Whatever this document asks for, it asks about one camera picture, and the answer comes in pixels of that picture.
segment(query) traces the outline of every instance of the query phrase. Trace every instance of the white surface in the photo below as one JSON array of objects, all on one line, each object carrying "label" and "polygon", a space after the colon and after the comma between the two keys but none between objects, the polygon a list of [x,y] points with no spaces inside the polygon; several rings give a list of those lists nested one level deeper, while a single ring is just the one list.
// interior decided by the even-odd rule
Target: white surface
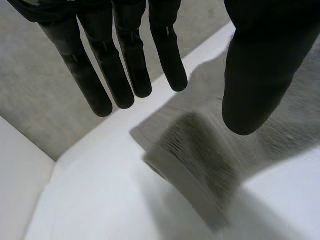
[{"label": "white surface", "polygon": [[[233,31],[228,24],[188,55],[184,59],[188,75],[220,55]],[[26,240],[319,239],[316,228],[310,226],[317,219],[301,215],[308,211],[305,200],[315,196],[308,190],[302,192],[301,186],[303,198],[293,197],[297,186],[286,183],[293,183],[296,176],[283,174],[288,166],[278,173],[275,168],[267,170],[246,182],[230,207],[231,227],[209,230],[187,200],[142,162],[144,151],[130,136],[133,127],[173,95],[165,77],[160,77],[150,97],[136,99],[132,108],[116,112],[62,156]],[[279,183],[280,176],[286,180]],[[315,189],[320,179],[312,176],[309,179],[305,174],[299,183],[308,186],[314,181]],[[289,200],[294,203],[282,207]],[[293,216],[303,218],[292,220]],[[304,220],[309,222],[303,227]]]},{"label": "white surface", "polygon": [[0,117],[0,239],[22,240],[55,162]]}]

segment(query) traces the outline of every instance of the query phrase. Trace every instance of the blurred object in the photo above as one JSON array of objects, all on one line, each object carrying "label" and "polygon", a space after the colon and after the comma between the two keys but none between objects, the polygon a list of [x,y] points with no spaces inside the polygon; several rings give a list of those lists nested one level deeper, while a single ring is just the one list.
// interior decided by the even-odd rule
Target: blurred object
[{"label": "blurred object", "polygon": [[247,178],[320,145],[320,37],[279,107],[249,136],[231,132],[221,114],[226,57],[200,66],[184,92],[132,132],[145,162],[215,228],[228,222],[231,198]]}]

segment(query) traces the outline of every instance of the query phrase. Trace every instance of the robotic hand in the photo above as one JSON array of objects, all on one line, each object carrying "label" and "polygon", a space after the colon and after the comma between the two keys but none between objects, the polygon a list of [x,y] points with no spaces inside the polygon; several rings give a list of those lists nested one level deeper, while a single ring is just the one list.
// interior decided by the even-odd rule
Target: robotic hand
[{"label": "robotic hand", "polygon": [[[145,0],[8,0],[38,22],[56,45],[92,110],[101,117],[112,104],[80,40],[80,19],[116,104],[129,108],[134,96],[112,40],[113,10],[121,50],[138,97],[151,91],[139,36]],[[236,27],[229,46],[222,116],[236,134],[260,128],[280,104],[294,74],[320,33],[319,0],[224,0]],[[173,25],[181,0],[149,0],[151,32],[163,71],[175,91],[188,82]]]},{"label": "robotic hand", "polygon": [[[119,52],[115,28],[135,95],[146,98],[152,92],[139,28],[146,0],[8,0],[27,20],[37,22],[56,46],[92,111],[108,116],[113,106],[95,72],[80,39],[77,17],[85,30],[115,103],[121,109],[135,101]],[[181,0],[149,0],[151,33],[163,71],[171,88],[180,92],[188,85],[174,23]]]}]

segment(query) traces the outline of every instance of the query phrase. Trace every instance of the gray floor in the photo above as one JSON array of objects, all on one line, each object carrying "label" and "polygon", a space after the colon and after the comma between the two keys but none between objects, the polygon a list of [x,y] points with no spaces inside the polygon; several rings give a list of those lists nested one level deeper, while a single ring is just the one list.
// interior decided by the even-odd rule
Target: gray floor
[{"label": "gray floor", "polygon": [[[0,116],[56,161],[104,119],[91,112],[57,50],[37,24],[26,21],[5,0],[0,3],[0,16]],[[181,55],[187,55],[228,21],[221,0],[182,0],[175,25]],[[141,37],[154,80],[162,69],[147,15],[142,22]],[[103,80],[88,41],[83,38],[83,42]]]}]

